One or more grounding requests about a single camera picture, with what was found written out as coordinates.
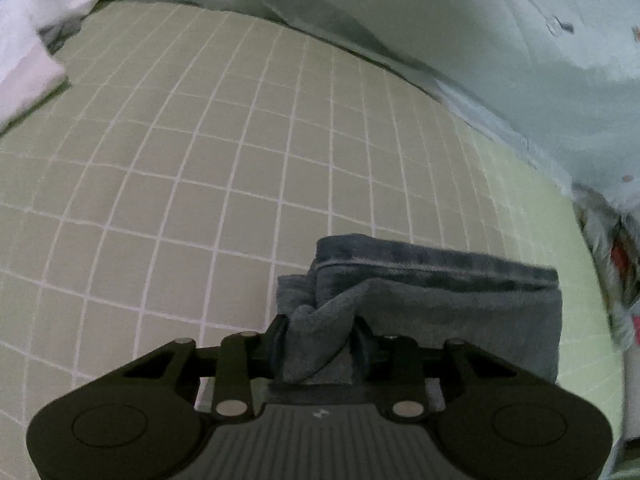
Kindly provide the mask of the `green grid bed sheet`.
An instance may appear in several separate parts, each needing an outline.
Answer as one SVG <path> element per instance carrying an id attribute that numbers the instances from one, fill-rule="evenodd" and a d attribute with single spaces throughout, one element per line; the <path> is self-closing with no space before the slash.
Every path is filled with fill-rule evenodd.
<path id="1" fill-rule="evenodd" d="M 560 384 L 622 428 L 622 357 L 570 199 L 381 67 L 228 12 L 110 2 L 1 138 L 1 474 L 44 404 L 176 337 L 263 330 L 317 240 L 559 272 Z"/>

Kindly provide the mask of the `light blue carrot-print quilt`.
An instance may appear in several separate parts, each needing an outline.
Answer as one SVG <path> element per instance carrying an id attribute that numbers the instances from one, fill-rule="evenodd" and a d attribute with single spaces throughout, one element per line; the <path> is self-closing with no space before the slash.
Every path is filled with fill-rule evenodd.
<path id="1" fill-rule="evenodd" d="M 166 0 L 384 64 L 564 184 L 639 205 L 639 0 Z"/>

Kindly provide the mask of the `blue denim jeans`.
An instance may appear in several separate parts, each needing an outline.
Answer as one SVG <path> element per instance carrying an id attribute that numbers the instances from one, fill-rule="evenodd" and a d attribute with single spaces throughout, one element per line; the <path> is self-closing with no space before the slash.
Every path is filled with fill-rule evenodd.
<path id="1" fill-rule="evenodd" d="M 460 338 L 548 382 L 559 371 L 562 295 L 552 268 L 474 252 L 323 237 L 305 274 L 278 279 L 288 318 L 278 376 L 287 384 L 352 379 L 342 355 L 361 316 L 377 335 L 439 348 Z"/>

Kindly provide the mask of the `white cloth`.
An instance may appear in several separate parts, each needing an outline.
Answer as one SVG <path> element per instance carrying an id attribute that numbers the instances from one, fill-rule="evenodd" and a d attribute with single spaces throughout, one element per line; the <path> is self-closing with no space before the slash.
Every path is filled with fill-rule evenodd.
<path id="1" fill-rule="evenodd" d="M 50 49 L 78 31 L 99 0 L 1 0 L 1 127 L 67 79 Z"/>

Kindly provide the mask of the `red garment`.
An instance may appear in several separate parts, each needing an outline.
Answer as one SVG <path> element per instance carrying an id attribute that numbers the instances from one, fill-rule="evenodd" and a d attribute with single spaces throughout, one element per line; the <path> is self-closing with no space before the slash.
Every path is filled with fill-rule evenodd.
<path id="1" fill-rule="evenodd" d="M 616 344 L 626 351 L 639 341 L 639 260 L 621 242 L 611 250 L 610 321 Z"/>

